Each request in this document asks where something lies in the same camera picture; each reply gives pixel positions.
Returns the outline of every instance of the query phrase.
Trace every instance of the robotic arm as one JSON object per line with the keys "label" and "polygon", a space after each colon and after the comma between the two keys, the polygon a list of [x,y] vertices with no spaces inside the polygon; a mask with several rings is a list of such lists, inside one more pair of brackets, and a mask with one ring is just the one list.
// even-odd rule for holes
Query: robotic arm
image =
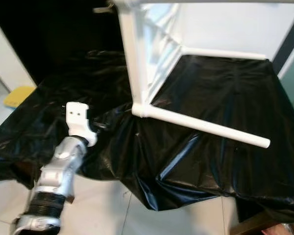
{"label": "robotic arm", "polygon": [[64,202],[74,200],[73,179],[82,164],[87,147],[97,136],[89,128],[88,105],[68,102],[66,122],[69,136],[56,147],[50,163],[42,167],[34,196],[27,211],[14,220],[11,235],[56,235]]}

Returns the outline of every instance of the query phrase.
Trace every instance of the white pvc pipe frame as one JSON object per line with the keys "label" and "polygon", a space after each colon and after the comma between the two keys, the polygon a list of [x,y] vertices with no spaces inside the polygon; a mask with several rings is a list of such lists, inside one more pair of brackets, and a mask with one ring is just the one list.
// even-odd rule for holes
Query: white pvc pipe frame
{"label": "white pvc pipe frame", "polygon": [[195,130],[208,132],[217,136],[230,138],[236,141],[249,143],[258,147],[268,148],[270,140],[252,135],[243,131],[238,131],[226,126],[214,124],[194,117],[178,114],[152,105],[133,104],[132,114],[141,118],[155,118],[177,125],[186,126]]}
{"label": "white pvc pipe frame", "polygon": [[[136,0],[139,3],[174,3],[174,2],[281,2],[281,3],[294,3],[294,0]],[[183,114],[178,114],[168,110],[154,107],[150,104],[139,104],[134,102],[132,106],[132,114],[141,118],[155,118],[181,126],[186,126],[195,130],[208,132],[214,135],[230,138],[236,141],[245,142],[262,148],[270,146],[270,140],[249,134],[243,131],[235,130],[229,127],[214,124],[208,121],[189,117]]]}

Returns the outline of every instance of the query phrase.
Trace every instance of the black plastic sheet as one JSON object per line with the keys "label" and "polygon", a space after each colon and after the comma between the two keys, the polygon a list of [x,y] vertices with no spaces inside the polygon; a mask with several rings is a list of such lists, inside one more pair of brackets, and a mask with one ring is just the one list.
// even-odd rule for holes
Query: black plastic sheet
{"label": "black plastic sheet", "polygon": [[294,222],[294,110],[270,61],[185,55],[152,102],[271,139],[262,149],[133,116],[124,55],[80,54],[0,126],[0,180],[32,187],[33,172],[68,134],[68,101],[89,104],[90,124],[98,133],[79,174],[120,180],[156,211],[225,195]]}

